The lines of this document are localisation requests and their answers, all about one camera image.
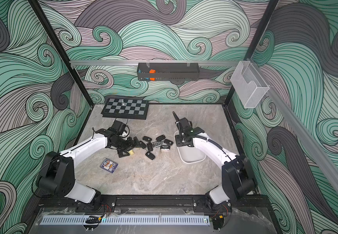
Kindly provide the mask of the white plastic storage box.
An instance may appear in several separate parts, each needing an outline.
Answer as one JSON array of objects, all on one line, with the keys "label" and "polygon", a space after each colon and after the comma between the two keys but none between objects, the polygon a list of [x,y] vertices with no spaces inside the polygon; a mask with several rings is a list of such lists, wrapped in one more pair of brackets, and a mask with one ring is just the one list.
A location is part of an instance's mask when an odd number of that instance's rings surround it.
[{"label": "white plastic storage box", "polygon": [[204,161],[207,155],[195,147],[177,146],[180,159],[185,164],[195,164]]}]

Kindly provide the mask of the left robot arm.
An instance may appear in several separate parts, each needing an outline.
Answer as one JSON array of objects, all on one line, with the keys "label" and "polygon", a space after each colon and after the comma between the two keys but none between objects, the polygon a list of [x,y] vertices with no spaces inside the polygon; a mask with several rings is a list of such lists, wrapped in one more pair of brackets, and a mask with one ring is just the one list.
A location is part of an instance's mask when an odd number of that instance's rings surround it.
[{"label": "left robot arm", "polygon": [[97,130],[92,137],[67,150],[47,153],[35,185],[56,197],[95,203],[99,192],[78,182],[75,168],[101,149],[114,149],[123,158],[131,156],[137,147],[140,147],[137,137],[123,137],[111,128]]}]

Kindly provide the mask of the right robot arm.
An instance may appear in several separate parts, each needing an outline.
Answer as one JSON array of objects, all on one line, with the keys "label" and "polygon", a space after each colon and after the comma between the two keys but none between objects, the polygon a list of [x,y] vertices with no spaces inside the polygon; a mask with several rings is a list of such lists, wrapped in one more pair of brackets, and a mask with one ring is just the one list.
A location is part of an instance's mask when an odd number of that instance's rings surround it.
[{"label": "right robot arm", "polygon": [[200,127],[172,112],[178,134],[175,143],[182,162],[194,164],[211,159],[221,170],[221,184],[206,193],[209,207],[223,202],[236,202],[256,188],[252,165],[243,154],[237,155],[212,140]]}]

